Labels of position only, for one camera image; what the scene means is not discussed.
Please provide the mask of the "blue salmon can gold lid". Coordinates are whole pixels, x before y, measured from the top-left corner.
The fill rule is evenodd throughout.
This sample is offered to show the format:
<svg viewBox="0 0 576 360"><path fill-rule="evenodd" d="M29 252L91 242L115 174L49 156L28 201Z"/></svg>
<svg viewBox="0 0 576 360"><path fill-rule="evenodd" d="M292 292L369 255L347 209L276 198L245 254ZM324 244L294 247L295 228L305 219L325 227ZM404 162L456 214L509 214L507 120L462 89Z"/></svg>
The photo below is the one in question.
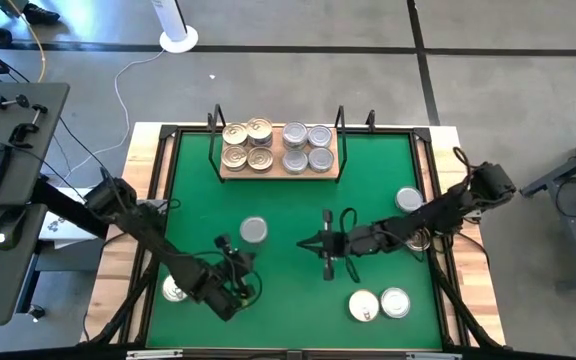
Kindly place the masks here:
<svg viewBox="0 0 576 360"><path fill-rule="evenodd" d="M247 154L247 164L254 172L269 171L274 162L272 151L267 147L254 147Z"/></svg>
<svg viewBox="0 0 576 360"><path fill-rule="evenodd" d="M229 171L238 172L247 165L248 151L240 145L227 145L221 153L221 164Z"/></svg>
<svg viewBox="0 0 576 360"><path fill-rule="evenodd" d="M248 140L247 128L242 123L227 124L222 130L222 139L228 145L245 146Z"/></svg>
<svg viewBox="0 0 576 360"><path fill-rule="evenodd" d="M370 322L379 313L379 300L370 291L360 289L355 291L348 300L348 309L352 317L360 322Z"/></svg>
<svg viewBox="0 0 576 360"><path fill-rule="evenodd" d="M405 245L412 251L424 252L432 242L432 235L426 229L414 231L405 241Z"/></svg>
<svg viewBox="0 0 576 360"><path fill-rule="evenodd" d="M273 140L273 125L265 118L251 118L246 123L248 138L253 146L269 147Z"/></svg>

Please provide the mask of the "wooden shelf board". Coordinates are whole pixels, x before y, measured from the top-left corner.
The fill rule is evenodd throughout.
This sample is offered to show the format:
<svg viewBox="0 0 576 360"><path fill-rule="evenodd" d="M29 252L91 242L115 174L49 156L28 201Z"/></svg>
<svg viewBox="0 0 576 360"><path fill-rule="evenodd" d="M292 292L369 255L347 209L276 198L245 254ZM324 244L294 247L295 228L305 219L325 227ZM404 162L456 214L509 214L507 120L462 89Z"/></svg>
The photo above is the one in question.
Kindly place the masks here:
<svg viewBox="0 0 576 360"><path fill-rule="evenodd" d="M226 166L226 162L230 161L230 157L226 157L228 152L228 147L230 146L223 137L221 140L221 150L220 150L220 164L219 164L219 175L223 179L290 179L290 180L335 180L338 178L340 173L340 165L338 159L338 134L335 128L329 127L332 133L331 143L328 149L333 154L333 160L331 167L325 172L314 171L309 163L306 163L306 168L300 174L296 172L289 172L283 165L283 157L288 152L288 149L283 144L283 124L273 127L273 140L269 147L270 152L273 155L273 162L271 166L264 171L256 171L248 163L244 163L243 160L236 160L235 165L240 165L241 169L238 171L233 171L231 168Z"/></svg>

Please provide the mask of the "silver can on side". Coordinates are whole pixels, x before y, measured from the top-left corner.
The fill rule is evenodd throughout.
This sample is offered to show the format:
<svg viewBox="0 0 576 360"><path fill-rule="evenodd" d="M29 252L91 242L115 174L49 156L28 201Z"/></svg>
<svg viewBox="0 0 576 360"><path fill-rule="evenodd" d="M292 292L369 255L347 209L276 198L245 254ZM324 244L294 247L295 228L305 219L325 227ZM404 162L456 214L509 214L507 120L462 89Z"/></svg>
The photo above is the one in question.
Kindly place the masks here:
<svg viewBox="0 0 576 360"><path fill-rule="evenodd" d="M182 302L187 298L186 293L176 285L171 275L165 278L161 291L163 297L169 302Z"/></svg>

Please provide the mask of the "black computer mouse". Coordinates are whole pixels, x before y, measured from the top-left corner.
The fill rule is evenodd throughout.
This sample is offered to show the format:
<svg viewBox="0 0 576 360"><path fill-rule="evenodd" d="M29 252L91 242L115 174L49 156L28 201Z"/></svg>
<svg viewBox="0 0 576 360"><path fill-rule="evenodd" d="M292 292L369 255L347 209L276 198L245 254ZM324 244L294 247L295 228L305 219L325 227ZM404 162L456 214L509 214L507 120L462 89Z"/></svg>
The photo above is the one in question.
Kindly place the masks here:
<svg viewBox="0 0 576 360"><path fill-rule="evenodd" d="M21 240L27 214L26 206L7 209L0 216L0 250L14 249Z"/></svg>

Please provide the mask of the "green table mat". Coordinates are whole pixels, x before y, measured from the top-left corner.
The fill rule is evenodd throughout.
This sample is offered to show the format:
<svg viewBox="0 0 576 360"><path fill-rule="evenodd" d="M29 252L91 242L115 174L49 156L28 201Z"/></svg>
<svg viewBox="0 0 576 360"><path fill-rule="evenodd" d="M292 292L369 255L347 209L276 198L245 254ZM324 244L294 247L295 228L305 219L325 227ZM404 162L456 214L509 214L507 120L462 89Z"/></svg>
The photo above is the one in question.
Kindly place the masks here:
<svg viewBox="0 0 576 360"><path fill-rule="evenodd" d="M169 214L167 237L187 252L213 251L214 239L228 234L242 246L239 228L250 216L263 217L266 240L255 249L254 269L262 294L250 308L221 320L208 306L173 303L157 296L146 343L149 347L436 349L440 326L429 266L404 250L355 260L354 282L342 262L333 280L323 279L323 263L297 242L323 226L324 209L348 213L344 227L367 225L397 214L396 192L416 182L410 141L405 135L351 135L348 161L338 181L220 181L208 160L210 138L181 138L172 196L179 207ZM403 289L411 308L406 317L388 317L380 297ZM379 300L377 317L355 320L348 300L357 290Z"/></svg>

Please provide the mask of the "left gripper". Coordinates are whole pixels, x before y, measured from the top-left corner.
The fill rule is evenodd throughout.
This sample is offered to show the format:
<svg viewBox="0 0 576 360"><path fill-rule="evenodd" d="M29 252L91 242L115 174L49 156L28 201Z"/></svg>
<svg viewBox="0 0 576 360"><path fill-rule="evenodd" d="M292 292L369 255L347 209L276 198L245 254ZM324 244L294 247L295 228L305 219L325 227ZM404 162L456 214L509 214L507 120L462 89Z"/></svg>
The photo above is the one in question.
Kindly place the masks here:
<svg viewBox="0 0 576 360"><path fill-rule="evenodd" d="M254 305L261 297L261 277L254 269L255 252L228 251L230 260L222 260L211 269L210 284L204 302L223 321Z"/></svg>

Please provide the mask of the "white printed paper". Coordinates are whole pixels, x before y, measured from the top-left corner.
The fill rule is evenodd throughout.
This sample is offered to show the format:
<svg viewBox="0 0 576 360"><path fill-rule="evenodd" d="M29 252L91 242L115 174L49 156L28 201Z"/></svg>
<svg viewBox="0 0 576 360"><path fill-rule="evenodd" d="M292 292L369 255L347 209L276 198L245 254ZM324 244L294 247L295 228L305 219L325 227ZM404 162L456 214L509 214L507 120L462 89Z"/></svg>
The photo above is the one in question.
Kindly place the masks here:
<svg viewBox="0 0 576 360"><path fill-rule="evenodd" d="M83 230L65 218L48 211L44 217L38 239L52 243L55 249L61 249L79 242L99 239L99 236Z"/></svg>

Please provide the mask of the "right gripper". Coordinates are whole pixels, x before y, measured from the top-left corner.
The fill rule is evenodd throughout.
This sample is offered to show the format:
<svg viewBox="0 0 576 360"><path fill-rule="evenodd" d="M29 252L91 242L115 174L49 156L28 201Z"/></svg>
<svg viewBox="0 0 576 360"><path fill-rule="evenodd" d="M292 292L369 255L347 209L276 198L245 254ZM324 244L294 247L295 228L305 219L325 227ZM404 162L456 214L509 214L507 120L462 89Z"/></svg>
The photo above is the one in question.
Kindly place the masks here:
<svg viewBox="0 0 576 360"><path fill-rule="evenodd" d="M359 280L359 273L351 257L360 257L373 252L373 229L370 226L358 226L347 232L344 227L344 217L348 213L356 216L355 209L345 209L340 215L340 230L333 231L333 213L329 209L324 209L324 230L321 232L321 236L316 234L297 242L297 246L300 248L314 253L321 252L321 258L324 260L324 280L334 279L333 261L336 259L342 259L345 262L345 268L352 280ZM314 245L321 242L322 247Z"/></svg>

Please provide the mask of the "silver metal bracket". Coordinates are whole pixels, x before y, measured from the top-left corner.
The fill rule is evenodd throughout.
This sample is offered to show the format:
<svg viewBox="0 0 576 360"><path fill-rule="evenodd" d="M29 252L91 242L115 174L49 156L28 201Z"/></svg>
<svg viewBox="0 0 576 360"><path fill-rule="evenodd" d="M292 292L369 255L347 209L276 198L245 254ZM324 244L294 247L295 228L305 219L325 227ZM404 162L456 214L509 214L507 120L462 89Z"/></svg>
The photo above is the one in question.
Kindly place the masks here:
<svg viewBox="0 0 576 360"><path fill-rule="evenodd" d="M462 355L443 352L407 352L405 360L463 360Z"/></svg>
<svg viewBox="0 0 576 360"><path fill-rule="evenodd" d="M126 360L167 360L182 358L183 356L183 351L179 349L134 350L126 353Z"/></svg>

